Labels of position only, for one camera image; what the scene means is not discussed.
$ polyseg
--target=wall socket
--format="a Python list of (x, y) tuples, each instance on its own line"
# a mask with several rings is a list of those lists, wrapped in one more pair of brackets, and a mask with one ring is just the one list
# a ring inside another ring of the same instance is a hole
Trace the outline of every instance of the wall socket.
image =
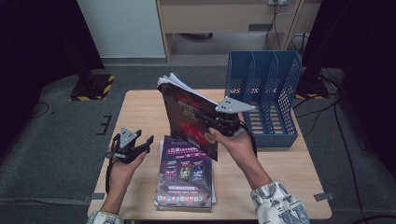
[(270, 6), (274, 6), (274, 5), (284, 6), (288, 4), (290, 4), (290, 0), (268, 0), (268, 5)]

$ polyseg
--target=dark book cover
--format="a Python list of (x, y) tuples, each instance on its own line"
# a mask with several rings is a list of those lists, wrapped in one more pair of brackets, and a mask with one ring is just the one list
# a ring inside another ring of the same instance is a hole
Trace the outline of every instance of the dark book cover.
[(166, 135), (154, 204), (160, 210), (210, 211), (212, 160), (189, 142)]
[(200, 115), (217, 117), (217, 103), (190, 89), (174, 76), (159, 80), (158, 90), (169, 119), (171, 136), (182, 138), (202, 150), (213, 160), (218, 160), (218, 143), (209, 132), (209, 126)]

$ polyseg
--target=file organizer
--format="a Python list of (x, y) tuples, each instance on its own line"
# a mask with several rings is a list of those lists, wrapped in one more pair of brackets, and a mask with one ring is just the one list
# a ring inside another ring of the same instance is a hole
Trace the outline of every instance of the file organizer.
[(229, 53), (225, 95), (258, 107), (244, 113), (257, 147), (291, 147), (297, 138), (291, 104), (300, 73), (292, 50)]

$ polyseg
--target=patterned sleeve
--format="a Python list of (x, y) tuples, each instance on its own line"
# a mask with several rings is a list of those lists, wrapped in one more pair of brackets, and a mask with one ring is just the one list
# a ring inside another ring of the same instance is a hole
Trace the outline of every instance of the patterned sleeve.
[(259, 223), (263, 224), (308, 224), (304, 205), (289, 195), (283, 185), (272, 182), (250, 192), (256, 207)]
[(88, 218), (87, 224), (123, 224), (124, 221), (110, 213), (96, 211)]

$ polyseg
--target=yellow and black hazard tape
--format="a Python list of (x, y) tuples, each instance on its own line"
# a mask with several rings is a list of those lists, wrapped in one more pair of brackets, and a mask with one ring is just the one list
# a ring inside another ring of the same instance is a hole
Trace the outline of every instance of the yellow and black hazard tape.
[(104, 88), (103, 93), (101, 95), (96, 95), (96, 96), (80, 95), (80, 96), (76, 96), (76, 97), (70, 97), (70, 100), (71, 101), (90, 101), (90, 100), (103, 100), (103, 99), (105, 99), (107, 97), (108, 92), (111, 89), (111, 85), (113, 85), (113, 81), (114, 81), (115, 77), (116, 76), (111, 75), (108, 78), (106, 87)]
[(327, 99), (329, 95), (327, 94), (296, 94), (296, 99)]

